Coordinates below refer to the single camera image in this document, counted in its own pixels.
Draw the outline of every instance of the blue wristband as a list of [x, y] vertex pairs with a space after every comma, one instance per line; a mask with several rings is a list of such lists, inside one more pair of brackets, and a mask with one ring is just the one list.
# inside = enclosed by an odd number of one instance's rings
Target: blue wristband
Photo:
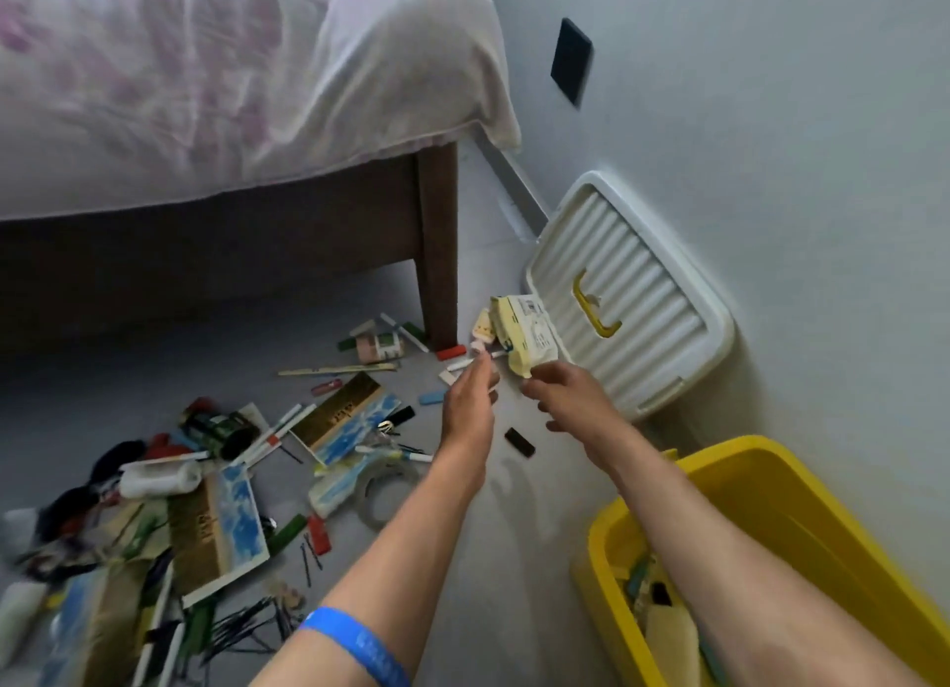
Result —
[[410, 687], [406, 670], [389, 654], [386, 645], [345, 612], [318, 607], [300, 629], [312, 629], [332, 639], [362, 664], [381, 687]]

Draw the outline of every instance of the person's left hand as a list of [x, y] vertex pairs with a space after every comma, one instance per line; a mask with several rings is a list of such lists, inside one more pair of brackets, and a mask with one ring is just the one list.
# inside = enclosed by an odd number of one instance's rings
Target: person's left hand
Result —
[[475, 489], [484, 484], [484, 464], [491, 450], [498, 400], [493, 388], [499, 374], [491, 357], [481, 352], [445, 394], [442, 407], [442, 442], [436, 464], [451, 463], [471, 476]]

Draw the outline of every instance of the wooden bed leg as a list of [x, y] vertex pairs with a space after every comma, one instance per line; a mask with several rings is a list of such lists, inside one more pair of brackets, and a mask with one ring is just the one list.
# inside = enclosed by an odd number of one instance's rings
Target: wooden bed leg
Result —
[[458, 339], [458, 169], [454, 143], [416, 154], [422, 226], [416, 274], [429, 343], [436, 349], [455, 346]]

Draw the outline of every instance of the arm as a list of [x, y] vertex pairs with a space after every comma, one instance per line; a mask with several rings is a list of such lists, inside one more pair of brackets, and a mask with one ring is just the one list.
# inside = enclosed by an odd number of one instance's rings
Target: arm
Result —
[[923, 682], [786, 562], [727, 520], [613, 408], [583, 369], [552, 362], [522, 390], [617, 485], [736, 685]]
[[[481, 355], [446, 394], [442, 441], [429, 474], [322, 604], [380, 638], [415, 676], [469, 503], [484, 483], [498, 380]], [[253, 687], [374, 687], [336, 642], [298, 630]]]

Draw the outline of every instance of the forearm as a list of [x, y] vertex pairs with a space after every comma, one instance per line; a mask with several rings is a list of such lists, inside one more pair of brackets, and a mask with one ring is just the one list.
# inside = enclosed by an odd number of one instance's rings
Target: forearm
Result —
[[634, 429], [619, 439], [617, 488], [734, 684], [920, 684], [857, 621], [726, 519]]
[[[469, 472], [436, 460], [366, 554], [333, 587], [323, 605], [361, 622], [414, 676], [477, 486]], [[256, 687], [375, 684], [332, 640], [298, 631], [254, 682]]]

